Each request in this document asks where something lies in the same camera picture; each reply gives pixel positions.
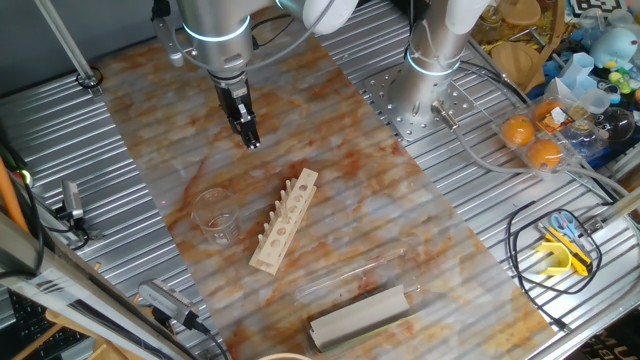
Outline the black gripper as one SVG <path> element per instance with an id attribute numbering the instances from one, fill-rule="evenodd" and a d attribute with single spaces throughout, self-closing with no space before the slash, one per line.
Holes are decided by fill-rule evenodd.
<path id="1" fill-rule="evenodd" d="M 250 110 L 250 91 L 246 73 L 223 77 L 209 72 L 215 85 L 221 109 L 226 114 L 232 131 L 239 135 L 250 150 L 260 146 L 255 114 Z"/>

